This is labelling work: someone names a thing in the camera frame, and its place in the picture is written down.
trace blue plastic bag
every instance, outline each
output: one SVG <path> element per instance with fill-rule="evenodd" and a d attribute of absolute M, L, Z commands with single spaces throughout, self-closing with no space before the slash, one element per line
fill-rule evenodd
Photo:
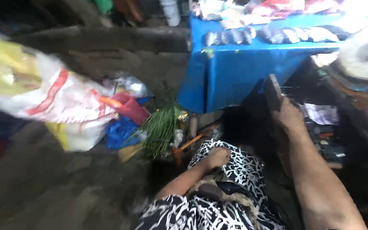
<path fill-rule="evenodd" d="M 135 134 L 139 127 L 125 116 L 120 116 L 120 119 L 115 123 L 106 126 L 107 142 L 106 146 L 109 149 L 121 149 L 129 145 L 139 143 L 140 139 Z"/>

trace fist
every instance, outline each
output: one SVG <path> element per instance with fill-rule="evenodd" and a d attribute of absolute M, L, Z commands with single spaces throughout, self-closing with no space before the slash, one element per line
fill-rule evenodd
<path fill-rule="evenodd" d="M 209 170 L 226 165 L 231 158 L 231 150 L 223 147 L 213 148 L 208 156 L 202 160 Z"/>

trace black and white patterned dress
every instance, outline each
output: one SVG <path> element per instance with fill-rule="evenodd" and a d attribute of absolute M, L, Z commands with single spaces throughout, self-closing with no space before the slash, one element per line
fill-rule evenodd
<path fill-rule="evenodd" d="M 215 147 L 231 150 L 231 159 L 223 167 L 231 180 L 249 190 L 251 200 L 258 211 L 258 223 L 262 230 L 284 230 L 285 226 L 268 209 L 268 197 L 262 176 L 263 164 L 253 155 L 226 142 L 207 140 L 201 144 L 192 158 L 190 169 Z M 236 202 L 212 201 L 194 196 L 167 196 L 154 201 L 144 211 L 136 230 L 255 230 L 243 207 Z"/>

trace hand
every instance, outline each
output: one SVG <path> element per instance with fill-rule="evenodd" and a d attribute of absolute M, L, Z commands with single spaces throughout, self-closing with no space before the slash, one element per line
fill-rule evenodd
<path fill-rule="evenodd" d="M 303 121 L 303 115 L 292 103 L 289 98 L 284 97 L 282 100 L 282 106 L 280 112 L 273 111 L 272 116 L 274 120 L 280 124 L 285 131 L 290 130 L 305 130 L 305 122 Z"/>
<path fill-rule="evenodd" d="M 208 156 L 204 158 L 200 163 L 205 164 L 208 170 L 212 170 L 213 168 L 226 165 L 230 158 L 231 150 L 223 147 L 218 147 L 211 149 Z"/>

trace red stripe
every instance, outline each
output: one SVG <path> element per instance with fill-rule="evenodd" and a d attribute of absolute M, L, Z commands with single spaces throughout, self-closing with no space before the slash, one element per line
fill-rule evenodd
<path fill-rule="evenodd" d="M 58 91 L 64 86 L 69 76 L 69 72 L 67 70 L 61 70 L 58 76 L 58 79 L 53 83 L 47 93 L 46 99 L 41 102 L 37 107 L 30 108 L 27 110 L 27 113 L 32 116 L 40 112 L 44 112 L 47 110 L 53 103 L 56 94 Z"/>

